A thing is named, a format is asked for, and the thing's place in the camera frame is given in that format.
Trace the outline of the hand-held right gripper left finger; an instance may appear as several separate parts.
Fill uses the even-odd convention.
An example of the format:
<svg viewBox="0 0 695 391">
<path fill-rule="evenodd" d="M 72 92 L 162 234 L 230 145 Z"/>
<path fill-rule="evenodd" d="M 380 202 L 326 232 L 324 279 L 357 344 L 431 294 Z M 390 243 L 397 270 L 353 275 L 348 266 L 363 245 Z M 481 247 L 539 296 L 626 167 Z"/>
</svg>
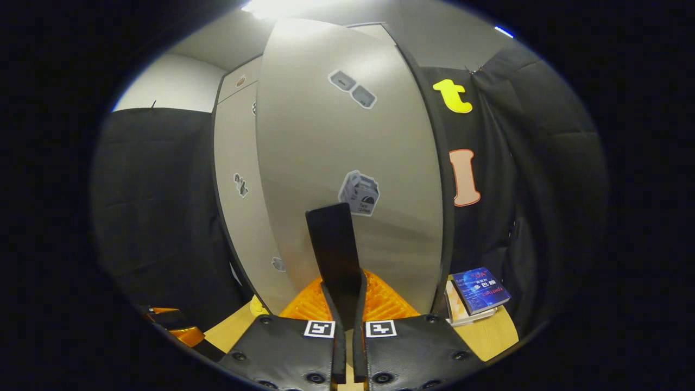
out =
<svg viewBox="0 0 695 391">
<path fill-rule="evenodd" d="M 236 341 L 219 347 L 224 371 L 263 390 L 335 390 L 345 383 L 344 331 L 320 278 L 280 315 L 258 306 L 251 301 L 250 321 L 236 324 Z"/>
</svg>

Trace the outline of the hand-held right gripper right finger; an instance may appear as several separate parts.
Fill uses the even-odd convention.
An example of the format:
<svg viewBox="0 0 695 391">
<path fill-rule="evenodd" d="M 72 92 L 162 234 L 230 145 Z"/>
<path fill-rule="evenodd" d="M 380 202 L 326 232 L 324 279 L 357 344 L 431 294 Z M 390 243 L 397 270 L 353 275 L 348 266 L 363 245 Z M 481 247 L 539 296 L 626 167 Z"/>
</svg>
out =
<svg viewBox="0 0 695 391">
<path fill-rule="evenodd" d="M 352 341 L 355 381 L 365 390 L 437 390 L 485 367 L 439 313 L 420 314 L 363 270 Z"/>
</svg>

